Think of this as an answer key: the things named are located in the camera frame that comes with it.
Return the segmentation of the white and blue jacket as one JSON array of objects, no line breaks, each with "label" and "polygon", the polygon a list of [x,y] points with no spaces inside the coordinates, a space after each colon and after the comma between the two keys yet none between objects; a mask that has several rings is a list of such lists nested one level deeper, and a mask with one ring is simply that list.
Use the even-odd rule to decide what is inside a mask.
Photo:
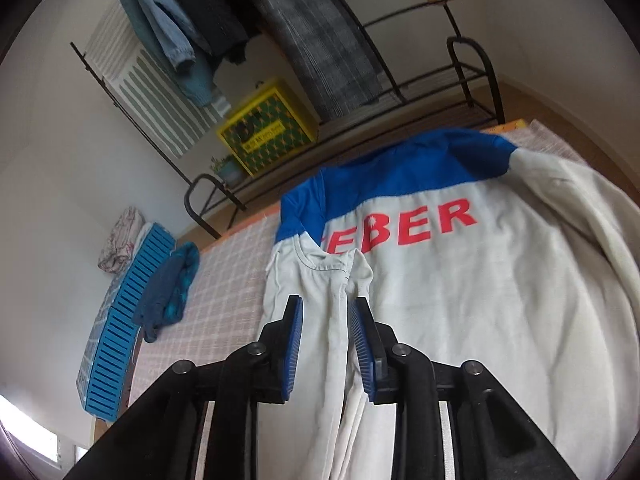
[{"label": "white and blue jacket", "polygon": [[395,411],[362,388],[347,306],[431,360],[485,364],[582,479],[639,430],[639,209],[592,168],[465,129],[282,197],[265,322],[303,300],[295,386],[259,412],[263,479],[386,479]]}]

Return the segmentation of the black metal clothes rack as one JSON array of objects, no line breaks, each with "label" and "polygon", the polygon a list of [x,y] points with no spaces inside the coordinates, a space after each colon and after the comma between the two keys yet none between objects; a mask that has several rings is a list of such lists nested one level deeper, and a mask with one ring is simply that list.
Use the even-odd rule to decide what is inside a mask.
[{"label": "black metal clothes rack", "polygon": [[[299,81],[260,82],[230,103],[214,76],[244,62],[259,25],[283,49]],[[498,80],[486,53],[457,55],[406,81],[394,78],[369,25],[346,0],[170,0],[142,9],[116,0],[79,51],[85,69],[168,165],[213,136],[222,164],[250,182],[288,182],[293,159],[451,89],[465,127],[503,122]]]}]

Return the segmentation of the pink plaid bed blanket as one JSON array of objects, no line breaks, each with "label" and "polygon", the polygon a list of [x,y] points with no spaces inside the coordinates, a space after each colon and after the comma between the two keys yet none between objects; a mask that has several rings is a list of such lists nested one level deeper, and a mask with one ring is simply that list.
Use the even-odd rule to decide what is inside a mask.
[{"label": "pink plaid bed blanket", "polygon": [[134,392],[171,359],[216,361],[304,302],[292,400],[262,412],[265,479],[383,479],[392,408],[364,396],[347,305],[434,361],[485,363],[564,460],[576,457],[573,404],[552,386],[564,330],[556,290],[573,274],[556,215],[516,175],[518,149],[494,134],[434,131],[320,170],[278,214],[209,249],[181,322],[143,348]]}]

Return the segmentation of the dark blue crumpled garment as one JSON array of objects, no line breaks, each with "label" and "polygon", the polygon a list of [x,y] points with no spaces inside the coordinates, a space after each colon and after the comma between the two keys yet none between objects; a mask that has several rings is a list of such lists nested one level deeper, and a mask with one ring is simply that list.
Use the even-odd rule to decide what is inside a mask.
[{"label": "dark blue crumpled garment", "polygon": [[164,327],[182,320],[199,267],[198,246],[187,242],[176,248],[150,277],[132,317],[147,344],[155,342]]}]

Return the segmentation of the small potted plant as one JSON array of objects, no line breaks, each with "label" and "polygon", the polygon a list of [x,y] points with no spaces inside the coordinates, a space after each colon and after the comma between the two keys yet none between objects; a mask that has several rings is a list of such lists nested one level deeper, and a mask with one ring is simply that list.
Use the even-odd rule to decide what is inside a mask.
[{"label": "small potted plant", "polygon": [[210,169],[228,188],[235,188],[243,183],[248,174],[233,154],[212,158]]}]

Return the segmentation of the floral folded cloth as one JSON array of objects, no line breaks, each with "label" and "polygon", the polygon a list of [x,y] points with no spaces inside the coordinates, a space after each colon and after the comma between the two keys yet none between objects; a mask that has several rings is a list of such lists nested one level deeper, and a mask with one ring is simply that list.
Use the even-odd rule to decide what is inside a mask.
[{"label": "floral folded cloth", "polygon": [[98,268],[109,274],[120,272],[132,258],[144,224],[140,210],[134,206],[127,207],[108,234],[99,255]]}]

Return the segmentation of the yellow green patterned box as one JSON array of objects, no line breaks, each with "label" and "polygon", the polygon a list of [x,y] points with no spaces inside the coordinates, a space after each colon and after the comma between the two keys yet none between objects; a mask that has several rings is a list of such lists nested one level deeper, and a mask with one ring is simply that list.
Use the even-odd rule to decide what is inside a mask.
[{"label": "yellow green patterned box", "polygon": [[252,177],[310,148],[319,123],[282,78],[268,80],[236,106],[217,136]]}]

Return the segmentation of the blue slatted plastic crate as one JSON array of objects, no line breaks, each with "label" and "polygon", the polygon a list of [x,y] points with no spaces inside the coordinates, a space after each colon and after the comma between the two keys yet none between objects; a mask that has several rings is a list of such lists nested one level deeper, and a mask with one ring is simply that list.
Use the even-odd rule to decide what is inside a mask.
[{"label": "blue slatted plastic crate", "polygon": [[134,255],[115,275],[99,307],[76,378],[82,408],[98,419],[112,422],[118,416],[140,330],[134,311],[175,244],[159,223],[146,224]]}]

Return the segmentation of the window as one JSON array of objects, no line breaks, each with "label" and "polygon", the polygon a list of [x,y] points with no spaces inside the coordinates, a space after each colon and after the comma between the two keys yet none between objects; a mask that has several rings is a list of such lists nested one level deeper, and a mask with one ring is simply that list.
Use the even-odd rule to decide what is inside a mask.
[{"label": "window", "polygon": [[39,460],[61,472],[69,471],[88,452],[88,448],[60,437],[40,425],[4,396],[1,397],[1,428],[28,460]]}]

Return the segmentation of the blue denim hanging jacket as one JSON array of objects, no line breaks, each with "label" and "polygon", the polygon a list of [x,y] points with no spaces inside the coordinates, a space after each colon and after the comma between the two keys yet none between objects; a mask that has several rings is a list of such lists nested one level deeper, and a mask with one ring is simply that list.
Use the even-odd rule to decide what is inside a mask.
[{"label": "blue denim hanging jacket", "polygon": [[119,0],[145,50],[194,105],[219,98],[208,47],[178,0]]}]

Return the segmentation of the green white striped cloth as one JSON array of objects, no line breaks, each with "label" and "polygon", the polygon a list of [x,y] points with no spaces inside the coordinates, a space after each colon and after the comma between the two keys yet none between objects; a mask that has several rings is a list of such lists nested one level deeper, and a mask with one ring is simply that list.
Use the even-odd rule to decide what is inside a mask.
[{"label": "green white striped cloth", "polygon": [[172,157],[194,148],[231,108],[201,55],[184,74],[171,67],[138,0],[112,3],[89,39],[86,59]]}]

